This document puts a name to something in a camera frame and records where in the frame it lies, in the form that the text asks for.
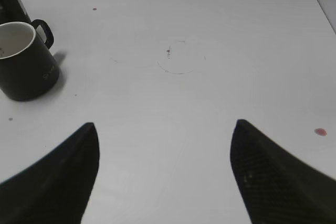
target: mug rim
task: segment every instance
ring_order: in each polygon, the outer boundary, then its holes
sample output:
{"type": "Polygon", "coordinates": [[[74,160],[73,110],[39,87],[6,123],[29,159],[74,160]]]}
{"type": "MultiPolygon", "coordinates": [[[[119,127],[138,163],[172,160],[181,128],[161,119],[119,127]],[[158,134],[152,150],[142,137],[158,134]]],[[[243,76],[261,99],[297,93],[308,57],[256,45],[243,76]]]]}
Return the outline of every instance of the mug rim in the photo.
{"type": "Polygon", "coordinates": [[[35,28],[29,24],[29,23],[26,23],[26,22],[21,22],[21,21],[13,21],[13,22],[7,22],[7,23],[3,23],[3,24],[0,24],[0,29],[4,26],[8,26],[8,25],[13,25],[13,24],[20,24],[20,25],[24,25],[24,26],[27,26],[29,27],[32,31],[33,31],[33,38],[31,39],[31,41],[29,42],[29,44],[24,48],[22,49],[21,51],[19,52],[16,52],[15,54],[12,54],[12,55],[9,55],[7,57],[3,57],[3,58],[0,58],[0,60],[4,60],[4,59],[8,59],[8,58],[11,58],[11,57],[14,57],[14,56],[17,56],[19,54],[21,54],[23,51],[25,51],[28,47],[30,47],[32,45],[32,43],[34,42],[35,40],[35,37],[36,37],[36,31],[35,31],[35,28]]]}

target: black mug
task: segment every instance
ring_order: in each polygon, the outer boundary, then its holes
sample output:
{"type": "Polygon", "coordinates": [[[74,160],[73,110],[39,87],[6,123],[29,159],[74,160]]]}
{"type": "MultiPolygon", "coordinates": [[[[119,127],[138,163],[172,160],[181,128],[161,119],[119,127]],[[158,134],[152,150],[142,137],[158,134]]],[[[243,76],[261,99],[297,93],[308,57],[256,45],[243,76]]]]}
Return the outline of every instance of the black mug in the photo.
{"type": "Polygon", "coordinates": [[[59,68],[49,48],[53,34],[43,20],[0,25],[0,88],[11,99],[26,101],[47,92],[57,82],[59,68]],[[41,26],[47,40],[36,32],[41,26]]]}

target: table surface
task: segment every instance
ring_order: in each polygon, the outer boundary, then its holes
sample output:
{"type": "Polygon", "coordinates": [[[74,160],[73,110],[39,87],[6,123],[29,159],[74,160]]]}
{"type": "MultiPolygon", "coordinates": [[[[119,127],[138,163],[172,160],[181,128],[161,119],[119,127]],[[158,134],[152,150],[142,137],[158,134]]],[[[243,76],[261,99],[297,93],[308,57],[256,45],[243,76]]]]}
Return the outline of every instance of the table surface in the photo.
{"type": "Polygon", "coordinates": [[[0,181],[94,122],[83,224],[250,223],[229,162],[240,118],[336,178],[336,36],[316,0],[22,1],[62,76],[34,101],[0,94],[0,181]]]}

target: red stain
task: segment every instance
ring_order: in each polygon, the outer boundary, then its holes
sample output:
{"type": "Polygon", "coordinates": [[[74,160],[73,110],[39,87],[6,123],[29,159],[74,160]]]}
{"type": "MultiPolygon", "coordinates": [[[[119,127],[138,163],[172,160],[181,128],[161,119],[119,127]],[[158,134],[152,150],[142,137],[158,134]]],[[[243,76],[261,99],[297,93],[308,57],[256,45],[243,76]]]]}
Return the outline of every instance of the red stain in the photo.
{"type": "Polygon", "coordinates": [[[318,128],[316,130],[314,130],[316,134],[320,135],[320,136],[326,136],[327,135],[327,132],[325,129],[322,129],[322,128],[318,128]]]}

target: mug handle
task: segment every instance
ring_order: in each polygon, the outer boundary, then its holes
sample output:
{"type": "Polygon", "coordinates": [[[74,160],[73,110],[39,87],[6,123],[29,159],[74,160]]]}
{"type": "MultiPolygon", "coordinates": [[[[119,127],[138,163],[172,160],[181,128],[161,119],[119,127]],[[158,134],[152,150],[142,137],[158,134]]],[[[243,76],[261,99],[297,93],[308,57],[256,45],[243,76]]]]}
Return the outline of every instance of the mug handle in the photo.
{"type": "Polygon", "coordinates": [[[53,33],[51,32],[48,24],[41,19],[36,19],[31,24],[35,29],[38,26],[42,27],[42,29],[43,29],[44,33],[46,34],[46,37],[47,37],[46,42],[44,44],[46,45],[46,47],[48,49],[50,49],[50,47],[54,44],[54,36],[53,36],[53,33]]]}

